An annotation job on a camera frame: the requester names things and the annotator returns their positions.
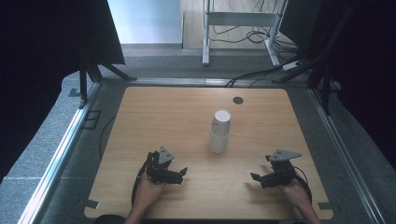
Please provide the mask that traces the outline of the person's right hand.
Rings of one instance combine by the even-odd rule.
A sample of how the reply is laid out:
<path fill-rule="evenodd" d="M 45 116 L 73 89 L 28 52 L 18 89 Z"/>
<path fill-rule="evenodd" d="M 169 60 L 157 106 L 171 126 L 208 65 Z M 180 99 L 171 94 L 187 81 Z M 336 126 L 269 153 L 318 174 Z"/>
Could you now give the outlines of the person's right hand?
<path fill-rule="evenodd" d="M 311 204 L 302 184 L 293 179 L 288 185 L 281 185 L 279 189 L 284 193 L 287 200 L 296 208 L 305 208 Z"/>

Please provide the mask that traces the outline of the aluminium floor rail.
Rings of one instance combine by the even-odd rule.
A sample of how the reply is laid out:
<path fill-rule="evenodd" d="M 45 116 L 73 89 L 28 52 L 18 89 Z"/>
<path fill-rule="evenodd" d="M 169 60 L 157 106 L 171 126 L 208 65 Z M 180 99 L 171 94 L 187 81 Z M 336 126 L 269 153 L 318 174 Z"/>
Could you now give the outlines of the aluminium floor rail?
<path fill-rule="evenodd" d="M 123 84 L 129 86 L 176 86 L 176 87 L 208 87 L 208 88 L 306 88 L 304 82 L 275 83 L 272 80 L 230 79 L 218 78 L 158 78 L 139 77 L 137 80 L 120 78 L 105 78 L 104 83 Z"/>
<path fill-rule="evenodd" d="M 332 139 L 332 143 L 337 151 L 337 154 L 343 163 L 346 172 L 351 180 L 354 189 L 356 190 L 361 203 L 371 220 L 372 224 L 387 224 L 383 217 L 382 212 L 375 200 L 373 193 L 369 190 L 366 182 L 364 181 L 361 172 L 357 165 L 353 161 L 344 140 L 338 132 L 335 124 L 332 121 L 330 115 L 328 115 L 321 106 L 321 100 L 319 94 L 315 90 L 308 89 L 308 93 L 313 99 L 314 105 L 318 111 L 318 114 Z"/>
<path fill-rule="evenodd" d="M 55 150 L 48 167 L 40 178 L 40 181 L 38 182 L 28 204 L 25 206 L 17 224 L 34 224 L 36 217 L 39 214 L 44 202 L 46 201 L 50 189 L 63 166 L 64 160 L 72 146 L 72 143 L 77 136 L 82 121 L 92 106 L 94 98 L 96 97 L 96 93 L 99 89 L 99 83 L 92 83 L 88 91 L 88 103 L 84 108 L 79 108 L 77 110 L 71 122 L 69 123 L 60 144 Z"/>

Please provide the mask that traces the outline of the white power strip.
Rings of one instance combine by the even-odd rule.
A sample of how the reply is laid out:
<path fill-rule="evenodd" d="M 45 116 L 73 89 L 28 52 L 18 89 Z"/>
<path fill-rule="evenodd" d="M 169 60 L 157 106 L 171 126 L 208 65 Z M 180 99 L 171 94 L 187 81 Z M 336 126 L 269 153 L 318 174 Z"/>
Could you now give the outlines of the white power strip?
<path fill-rule="evenodd" d="M 289 71 L 291 69 L 294 69 L 298 66 L 302 65 L 302 63 L 300 61 L 294 61 L 291 63 L 286 63 L 282 66 L 283 71 Z"/>

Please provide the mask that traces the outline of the black tape rectangle outline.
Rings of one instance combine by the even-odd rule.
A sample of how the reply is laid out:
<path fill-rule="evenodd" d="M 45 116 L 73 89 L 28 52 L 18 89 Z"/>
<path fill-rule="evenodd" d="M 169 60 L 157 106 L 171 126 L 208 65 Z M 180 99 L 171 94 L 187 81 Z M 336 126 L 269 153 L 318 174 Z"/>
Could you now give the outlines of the black tape rectangle outline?
<path fill-rule="evenodd" d="M 82 121 L 82 130 L 94 130 L 99 122 L 101 110 L 89 110 Z"/>

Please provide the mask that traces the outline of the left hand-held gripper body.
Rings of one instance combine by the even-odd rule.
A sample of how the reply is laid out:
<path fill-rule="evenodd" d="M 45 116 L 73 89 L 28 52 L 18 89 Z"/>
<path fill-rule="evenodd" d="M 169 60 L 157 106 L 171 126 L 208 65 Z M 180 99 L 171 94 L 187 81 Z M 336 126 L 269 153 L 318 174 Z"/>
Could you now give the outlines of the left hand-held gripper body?
<path fill-rule="evenodd" d="M 165 147 L 160 147 L 159 150 L 148 154 L 146 172 L 152 182 L 164 183 L 163 181 L 166 177 L 181 176 L 179 172 L 168 169 L 173 159 L 174 155 Z"/>

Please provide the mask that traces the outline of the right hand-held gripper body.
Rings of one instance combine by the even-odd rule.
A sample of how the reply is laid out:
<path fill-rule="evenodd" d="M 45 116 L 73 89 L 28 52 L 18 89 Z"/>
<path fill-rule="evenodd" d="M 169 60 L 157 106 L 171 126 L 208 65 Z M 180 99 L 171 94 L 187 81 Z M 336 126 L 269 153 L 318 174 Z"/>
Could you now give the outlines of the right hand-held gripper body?
<path fill-rule="evenodd" d="M 300 153 L 277 149 L 270 155 L 275 186 L 288 185 L 296 176 L 295 169 L 290 160 L 301 157 Z"/>

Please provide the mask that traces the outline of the black curtain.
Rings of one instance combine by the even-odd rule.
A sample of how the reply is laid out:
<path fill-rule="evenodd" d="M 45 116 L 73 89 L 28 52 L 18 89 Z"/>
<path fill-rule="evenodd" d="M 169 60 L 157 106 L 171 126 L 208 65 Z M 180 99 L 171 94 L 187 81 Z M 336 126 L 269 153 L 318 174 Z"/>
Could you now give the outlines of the black curtain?
<path fill-rule="evenodd" d="M 85 60 L 124 63 L 108 0 L 0 0 L 0 183 Z"/>
<path fill-rule="evenodd" d="M 321 0 L 316 28 L 355 9 L 328 62 L 341 85 L 339 100 L 396 169 L 396 0 Z"/>

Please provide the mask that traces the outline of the person's left hand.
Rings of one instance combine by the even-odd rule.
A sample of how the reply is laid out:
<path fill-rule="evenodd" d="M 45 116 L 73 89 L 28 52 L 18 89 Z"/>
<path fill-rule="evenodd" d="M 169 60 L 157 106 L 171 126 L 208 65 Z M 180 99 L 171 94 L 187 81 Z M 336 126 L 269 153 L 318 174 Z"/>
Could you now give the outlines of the person's left hand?
<path fill-rule="evenodd" d="M 148 175 L 143 173 L 135 193 L 133 209 L 141 211 L 149 209 L 159 199 L 163 188 L 164 184 L 153 183 Z"/>

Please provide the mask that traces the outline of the black tripod stand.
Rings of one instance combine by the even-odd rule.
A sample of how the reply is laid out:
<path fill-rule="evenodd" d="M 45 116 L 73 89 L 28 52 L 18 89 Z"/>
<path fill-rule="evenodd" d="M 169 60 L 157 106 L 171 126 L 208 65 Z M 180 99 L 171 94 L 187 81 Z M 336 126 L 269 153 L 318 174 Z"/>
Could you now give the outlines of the black tripod stand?
<path fill-rule="evenodd" d="M 113 64 L 106 63 L 104 61 L 100 61 L 99 63 L 94 62 L 90 59 L 83 59 L 80 63 L 79 68 L 79 89 L 80 89 L 80 108 L 84 108 L 88 103 L 88 79 L 89 77 L 92 82 L 100 83 L 103 79 L 102 73 L 99 69 L 99 66 L 102 65 L 104 68 L 115 74 L 116 76 L 127 80 L 127 81 L 136 81 L 136 77 L 132 77 L 127 75 L 119 68 L 114 66 Z"/>
<path fill-rule="evenodd" d="M 318 56 L 312 60 L 310 63 L 307 63 L 302 68 L 298 68 L 294 72 L 286 75 L 285 77 L 281 77 L 273 80 L 273 83 L 286 83 L 287 81 L 299 76 L 301 73 L 312 69 L 312 73 L 306 81 L 306 85 L 309 89 L 316 88 L 319 82 L 322 82 L 322 90 L 321 90 L 321 108 L 324 110 L 326 115 L 329 115 L 329 96 L 331 92 L 330 82 L 331 75 L 329 73 L 330 62 L 329 58 L 331 52 L 340 38 L 341 33 L 345 29 L 347 22 L 349 21 L 352 13 L 354 11 L 354 7 L 347 7 L 341 13 L 341 15 L 336 19 L 335 25 L 332 29 L 328 30 L 330 36 L 324 42 L 321 51 Z"/>

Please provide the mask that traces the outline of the dark rounded object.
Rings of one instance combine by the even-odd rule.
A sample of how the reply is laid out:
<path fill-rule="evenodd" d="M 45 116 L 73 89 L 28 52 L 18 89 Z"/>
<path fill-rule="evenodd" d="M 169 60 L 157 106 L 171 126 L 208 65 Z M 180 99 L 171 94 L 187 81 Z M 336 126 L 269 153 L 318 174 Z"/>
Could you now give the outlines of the dark rounded object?
<path fill-rule="evenodd" d="M 92 224 L 124 224 L 125 218 L 118 215 L 99 216 Z"/>

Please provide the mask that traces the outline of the stack of white paper cups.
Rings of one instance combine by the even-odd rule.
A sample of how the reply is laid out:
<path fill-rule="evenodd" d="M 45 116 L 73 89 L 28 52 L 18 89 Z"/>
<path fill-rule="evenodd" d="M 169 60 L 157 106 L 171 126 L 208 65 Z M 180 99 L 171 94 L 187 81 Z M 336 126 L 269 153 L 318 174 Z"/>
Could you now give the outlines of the stack of white paper cups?
<path fill-rule="evenodd" d="M 209 135 L 209 149 L 217 154 L 223 153 L 227 146 L 231 132 L 231 112 L 219 109 L 215 112 Z"/>

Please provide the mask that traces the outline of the white metal stand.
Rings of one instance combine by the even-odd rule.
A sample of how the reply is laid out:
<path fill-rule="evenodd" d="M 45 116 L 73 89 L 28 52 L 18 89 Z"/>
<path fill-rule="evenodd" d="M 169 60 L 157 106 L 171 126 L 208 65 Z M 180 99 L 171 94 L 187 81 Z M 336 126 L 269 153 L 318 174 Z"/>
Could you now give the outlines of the white metal stand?
<path fill-rule="evenodd" d="M 209 65 L 209 26 L 219 25 L 270 28 L 270 36 L 264 41 L 264 43 L 273 66 L 279 67 L 280 62 L 276 56 L 273 45 L 288 2 L 289 0 L 283 0 L 280 10 L 277 13 L 219 12 L 210 10 L 211 0 L 204 0 L 205 35 L 203 41 L 203 65 Z"/>

